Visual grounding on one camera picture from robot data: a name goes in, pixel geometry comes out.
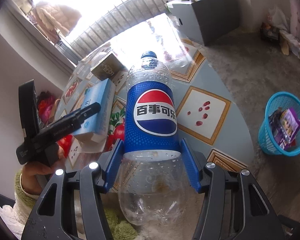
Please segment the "left hand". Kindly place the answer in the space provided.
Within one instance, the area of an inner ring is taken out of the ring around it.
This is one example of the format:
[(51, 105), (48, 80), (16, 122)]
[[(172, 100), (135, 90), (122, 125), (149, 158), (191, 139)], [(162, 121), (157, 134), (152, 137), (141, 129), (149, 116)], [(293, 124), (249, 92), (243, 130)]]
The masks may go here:
[(66, 159), (61, 146), (59, 146), (57, 157), (58, 160), (51, 167), (37, 161), (28, 162), (23, 166), (21, 173), (21, 185), (25, 192), (40, 195), (43, 188), (39, 184), (37, 176), (52, 175), (58, 169), (65, 169)]

